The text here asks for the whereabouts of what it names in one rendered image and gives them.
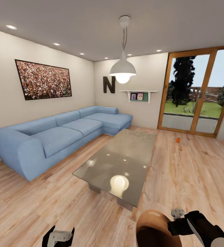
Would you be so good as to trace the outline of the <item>trash can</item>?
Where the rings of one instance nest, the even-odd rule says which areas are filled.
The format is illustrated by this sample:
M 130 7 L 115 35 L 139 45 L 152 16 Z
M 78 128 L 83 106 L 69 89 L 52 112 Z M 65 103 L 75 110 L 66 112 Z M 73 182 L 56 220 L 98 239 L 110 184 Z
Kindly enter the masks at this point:
M 171 220 L 157 210 L 146 210 L 140 214 L 135 231 L 136 247 L 183 247 L 180 236 L 172 236 L 168 222 Z

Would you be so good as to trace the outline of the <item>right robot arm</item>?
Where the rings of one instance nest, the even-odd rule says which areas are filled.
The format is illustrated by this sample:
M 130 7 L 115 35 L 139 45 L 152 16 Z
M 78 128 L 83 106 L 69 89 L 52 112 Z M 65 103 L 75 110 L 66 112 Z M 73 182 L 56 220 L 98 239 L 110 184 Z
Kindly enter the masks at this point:
M 222 229 L 218 225 L 213 226 L 198 210 L 186 214 L 182 208 L 172 209 L 171 216 L 174 221 L 167 224 L 172 236 L 195 234 L 204 247 L 224 247 Z

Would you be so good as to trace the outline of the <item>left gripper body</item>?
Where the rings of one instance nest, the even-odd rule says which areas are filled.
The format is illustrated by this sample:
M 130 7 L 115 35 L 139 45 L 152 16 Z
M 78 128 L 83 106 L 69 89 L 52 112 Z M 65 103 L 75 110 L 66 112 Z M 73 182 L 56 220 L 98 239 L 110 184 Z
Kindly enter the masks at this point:
M 49 237 L 45 237 L 42 241 L 42 247 L 47 247 L 47 244 L 48 244 L 48 240 L 49 240 Z M 67 242 L 68 241 L 65 241 L 65 242 L 62 242 L 62 241 L 58 241 L 54 247 L 67 247 Z

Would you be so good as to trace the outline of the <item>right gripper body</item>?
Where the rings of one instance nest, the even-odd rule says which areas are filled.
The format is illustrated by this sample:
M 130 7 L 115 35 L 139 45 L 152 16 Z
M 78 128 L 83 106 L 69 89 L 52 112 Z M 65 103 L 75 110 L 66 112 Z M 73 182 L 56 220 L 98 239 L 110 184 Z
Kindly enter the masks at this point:
M 167 223 L 172 236 L 176 236 L 176 235 L 182 235 L 182 236 L 184 236 L 184 235 L 190 235 L 189 233 L 187 233 L 184 230 L 181 221 L 182 221 L 182 218 Z

